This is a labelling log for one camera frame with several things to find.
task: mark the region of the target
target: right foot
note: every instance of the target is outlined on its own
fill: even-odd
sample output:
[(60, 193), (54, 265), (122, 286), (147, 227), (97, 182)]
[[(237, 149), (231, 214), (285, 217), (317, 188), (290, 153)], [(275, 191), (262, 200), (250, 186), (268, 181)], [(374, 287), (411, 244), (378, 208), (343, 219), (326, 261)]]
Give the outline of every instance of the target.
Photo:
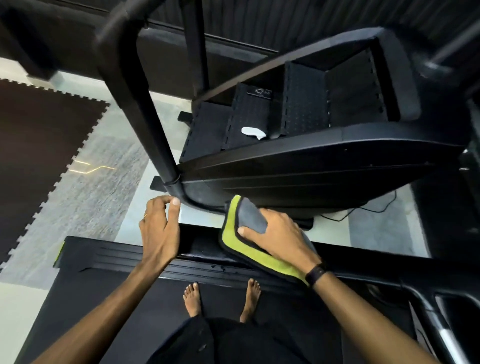
[(245, 307), (240, 315), (240, 322), (247, 322), (253, 317), (261, 293), (262, 290), (260, 289), (260, 284), (250, 278), (247, 285), (247, 298), (245, 300)]
[(188, 287), (185, 288), (183, 300), (185, 301), (185, 307), (187, 308), (190, 317), (202, 314), (202, 307), (200, 305), (200, 289), (197, 282), (195, 282), (193, 285), (189, 284)]

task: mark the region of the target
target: black wristband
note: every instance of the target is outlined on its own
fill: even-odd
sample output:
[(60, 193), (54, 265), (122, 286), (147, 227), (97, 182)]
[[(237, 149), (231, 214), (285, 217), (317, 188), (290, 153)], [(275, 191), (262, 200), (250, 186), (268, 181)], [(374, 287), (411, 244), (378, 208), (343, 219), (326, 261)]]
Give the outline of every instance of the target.
[(313, 285), (322, 277), (327, 272), (327, 267), (324, 262), (321, 262), (320, 264), (317, 264), (312, 268), (310, 272), (307, 273), (305, 276), (305, 280), (307, 281), (308, 284), (310, 284), (310, 287), (313, 287)]

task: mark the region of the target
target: cord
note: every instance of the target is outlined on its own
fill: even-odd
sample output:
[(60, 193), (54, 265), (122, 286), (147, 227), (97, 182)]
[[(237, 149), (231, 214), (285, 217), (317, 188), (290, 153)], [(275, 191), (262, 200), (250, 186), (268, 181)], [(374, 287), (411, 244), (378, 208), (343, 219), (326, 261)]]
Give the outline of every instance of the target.
[(380, 213), (382, 213), (382, 212), (385, 212), (385, 211), (388, 209), (388, 207), (389, 207), (395, 200), (396, 200), (396, 190), (395, 190), (394, 197), (392, 198), (392, 200), (391, 200), (388, 204), (386, 204), (386, 206), (383, 208), (383, 210), (375, 211), (375, 210), (370, 210), (370, 209), (368, 209), (368, 208), (364, 208), (364, 207), (360, 206), (360, 207), (355, 207), (355, 208), (351, 209), (351, 210), (350, 210), (344, 217), (342, 217), (340, 220), (336, 220), (336, 219), (334, 219), (334, 218), (328, 218), (327, 216), (324, 216), (324, 215), (320, 215), (320, 216), (323, 217), (323, 218), (325, 218), (325, 219), (327, 219), (327, 220), (332, 220), (332, 221), (335, 221), (335, 222), (341, 222), (341, 221), (345, 220), (345, 219), (347, 218), (347, 216), (350, 215), (350, 214), (351, 214), (353, 211), (355, 211), (357, 208), (362, 209), (362, 210), (365, 210), (365, 211), (374, 212), (375, 214), (380, 214)]

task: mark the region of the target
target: gray cloth side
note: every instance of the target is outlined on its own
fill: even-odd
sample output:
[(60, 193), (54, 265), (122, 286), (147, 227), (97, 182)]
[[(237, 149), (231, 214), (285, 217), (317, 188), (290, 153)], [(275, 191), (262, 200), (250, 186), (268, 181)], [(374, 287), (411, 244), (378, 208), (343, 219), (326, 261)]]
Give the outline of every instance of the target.
[[(265, 234), (267, 230), (267, 221), (257, 206), (248, 198), (244, 197), (238, 207), (239, 226), (246, 226), (260, 234)], [(303, 240), (310, 249), (317, 252), (307, 235), (302, 231)]]

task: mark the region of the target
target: floor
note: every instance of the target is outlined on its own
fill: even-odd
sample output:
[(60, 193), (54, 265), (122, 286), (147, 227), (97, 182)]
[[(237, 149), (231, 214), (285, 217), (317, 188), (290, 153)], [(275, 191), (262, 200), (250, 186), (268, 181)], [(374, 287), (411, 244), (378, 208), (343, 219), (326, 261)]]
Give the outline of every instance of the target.
[[(0, 59), (0, 78), (30, 84), (23, 68), (6, 59)], [(140, 245), (138, 221), (146, 202), (160, 194), (149, 189), (156, 170), (105, 84), (69, 73), (58, 73), (52, 83), (61, 92), (105, 100), (110, 107), (78, 155), (72, 156), (69, 170), (19, 238), (8, 262), (1, 265), (0, 352), (5, 364), (14, 362), (56, 277), (52, 264), (65, 236)], [(182, 110), (190, 111), (190, 102), (151, 95), (178, 161), (188, 127), (177, 121), (177, 115)], [(387, 194), (366, 207), (382, 210), (393, 197), (393, 193)], [(328, 217), (341, 219), (346, 213)], [(183, 206), (180, 221), (220, 227), (223, 217)], [(355, 210), (341, 222), (318, 216), (307, 235), (324, 243), (429, 256), (409, 186), (397, 191), (397, 199), (384, 213)]]

